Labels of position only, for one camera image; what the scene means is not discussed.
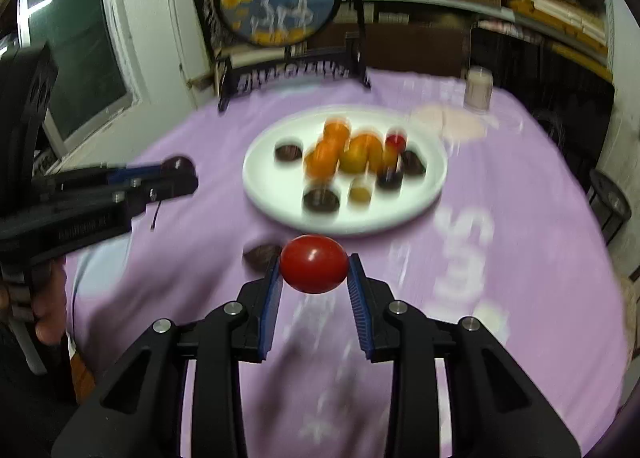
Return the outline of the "person's left hand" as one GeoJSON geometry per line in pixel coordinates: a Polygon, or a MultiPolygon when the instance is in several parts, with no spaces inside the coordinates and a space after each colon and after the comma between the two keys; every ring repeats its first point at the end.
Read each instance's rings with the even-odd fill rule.
{"type": "Polygon", "coordinates": [[[32,300],[36,319],[36,336],[46,345],[58,345],[65,335],[66,327],[66,258],[52,263],[49,282],[32,300]]]}

